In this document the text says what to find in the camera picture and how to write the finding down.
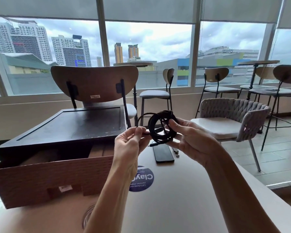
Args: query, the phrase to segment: chair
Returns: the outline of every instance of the chair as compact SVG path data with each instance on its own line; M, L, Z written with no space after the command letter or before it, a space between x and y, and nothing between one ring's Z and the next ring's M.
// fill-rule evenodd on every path
M215 139L223 141L248 140L258 171L260 165L252 138L263 126L271 108L254 101L213 98L201 103L200 118L191 121L210 132Z
M174 69L164 69L163 70L163 77L166 82L166 91L163 90L146 90L140 93L139 97L142 98L141 103L141 126L143 126L143 114L144 114L144 106L145 106L145 99L152 99L152 98L159 98L159 99L165 99L167 100L167 109L169 110L169 103L168 100L170 100L170 109L172 110L172 103L171 103L171 92L170 87L173 80L173 73Z
M252 88L253 89L276 88L276 87L273 87L273 86L261 85L261 82L262 82L263 79L272 79L272 80L276 79L274 74L273 74L273 70L274 70L274 67L267 67L267 66L258 67L256 69L256 71L255 71L255 74L260 78L260 80L259 80L258 84L253 84ZM239 95L241 94L243 89L249 90L250 89L250 84L241 85L240 88L241 88L241 91L240 91Z
M203 88L203 92L202 92L202 96L200 97L199 100L199 104L198 104L198 108L196 111L196 115L195 118L197 117L197 114L199 112L199 107L200 107L200 103L202 101L203 98L203 94L204 92L211 92L211 93L215 93L216 94L216 98L217 95L221 93L221 98L222 98L222 94L223 93L237 93L237 99L239 98L239 94L240 94L240 89L237 88L230 88L230 87L222 87L219 86L219 82L223 79L226 78L226 76L229 73L229 69L226 67L221 67L221 68L205 68L205 85ZM210 83L215 83L217 82L217 86L212 86L212 87L206 87L206 83L210 82Z
M125 96L137 82L139 72L136 66L52 66L50 71L57 86L71 98L75 109L75 100L82 101L85 107L92 107L96 103L123 98L126 124L131 127L129 119L137 114L137 110L126 104Z
M270 114L270 118L268 120L268 125L265 126L266 127L266 132L264 135L264 140L263 140L263 144L262 144L262 149L264 148L265 145L265 141L266 141L266 137L267 137L267 133L268 133L268 129L270 128L275 128L277 130L277 128L281 128L277 126L277 120L281 120L284 122L287 122L289 124L291 124L291 122L286 121L284 119L278 118L277 116L274 116L274 109L275 109L275 105L277 102L277 113L278 113L278 109L279 109L279 98L280 97L291 97L291 89L286 89L286 88L280 88L282 83L287 83L287 84L291 84L291 65L279 65L276 66L273 69L273 74L275 76L276 79L279 80L279 85L278 88L264 88L264 89L251 89L249 90L249 93L254 93L254 94L259 94L259 95L266 95L266 96L270 96L270 97L274 97L274 104L272 107L272 111ZM276 118L276 125L275 127L270 127L272 118L275 117Z

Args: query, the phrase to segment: cardboard box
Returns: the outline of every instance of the cardboard box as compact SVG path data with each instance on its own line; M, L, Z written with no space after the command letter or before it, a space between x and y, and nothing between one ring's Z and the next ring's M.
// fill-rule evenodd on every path
M41 204L69 192L82 192L84 196L99 194L108 177L114 142L103 145L73 143L58 149L55 156L35 163L40 154L18 154L14 159L0 162L0 197L5 208ZM89 157L91 150L101 156Z

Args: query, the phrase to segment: beige table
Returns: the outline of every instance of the beige table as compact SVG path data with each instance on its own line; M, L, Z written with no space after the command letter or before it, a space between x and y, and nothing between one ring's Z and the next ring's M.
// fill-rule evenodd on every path
M227 232L205 169L182 152L174 164L157 165L153 149L140 154L153 184L129 192L122 232ZM238 165L261 205L282 233L291 233L291 207ZM0 233L81 233L87 208L97 197L68 195L44 205L0 210Z
M143 67L147 67L147 66L152 66L153 63L151 62L146 62L146 61L132 61L132 62L127 62L127 63L115 63L113 64L113 66L122 66L122 65L134 65L137 68L143 68ZM136 92L136 85L134 86L134 106L135 109L137 111L137 92ZM135 127L138 125L138 115L135 116Z
M251 77L251 82L250 82L250 87L249 87L249 90L252 89L252 85L253 85L253 82L254 82L254 78L255 78L255 71L257 69L257 67L259 65L270 65L270 64L278 64L280 61L243 61L243 62L238 62L237 64L238 65L242 65L242 66L245 66L245 65L253 65L253 72L252 72L252 77ZM250 93L248 91L248 94L247 94L247 101L250 100Z

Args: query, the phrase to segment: black smartphone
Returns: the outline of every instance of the black smartphone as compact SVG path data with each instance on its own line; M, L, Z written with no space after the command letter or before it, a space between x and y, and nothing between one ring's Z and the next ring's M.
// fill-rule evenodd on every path
M156 163L173 163L173 158L169 146L161 144L153 147Z

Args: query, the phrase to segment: sky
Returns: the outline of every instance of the sky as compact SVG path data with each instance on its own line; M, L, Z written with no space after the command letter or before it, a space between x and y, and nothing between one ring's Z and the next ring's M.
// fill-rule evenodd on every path
M50 43L51 37L81 35L88 40L92 66L97 66L97 56L102 57L99 25L97 21L31 19L44 26ZM260 50L266 24L202 22L199 50L228 46L231 49ZM144 61L166 61L185 58L190 54L192 25L167 23L106 22L110 64L115 63L114 44L121 43L124 62L128 60L128 45L138 44L139 57ZM279 30L275 35L271 59L291 63L291 30Z

